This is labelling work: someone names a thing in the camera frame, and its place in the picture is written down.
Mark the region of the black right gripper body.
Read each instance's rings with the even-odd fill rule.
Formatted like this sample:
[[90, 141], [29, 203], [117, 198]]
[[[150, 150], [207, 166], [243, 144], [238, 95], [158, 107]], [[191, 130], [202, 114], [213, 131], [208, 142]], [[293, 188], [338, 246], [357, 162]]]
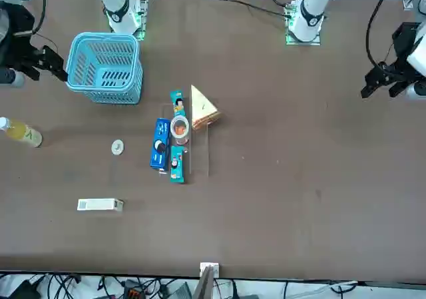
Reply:
[[34, 22], [24, 6], [1, 1], [1, 68], [43, 68], [41, 51], [31, 44]]

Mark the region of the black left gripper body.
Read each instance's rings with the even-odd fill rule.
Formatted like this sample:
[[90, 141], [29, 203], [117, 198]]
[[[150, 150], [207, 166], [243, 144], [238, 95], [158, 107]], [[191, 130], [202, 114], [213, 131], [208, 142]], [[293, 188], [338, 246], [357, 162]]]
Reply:
[[396, 55], [394, 67], [402, 67], [407, 62], [407, 57], [414, 46], [417, 30], [420, 26], [419, 22], [403, 22], [392, 34]]

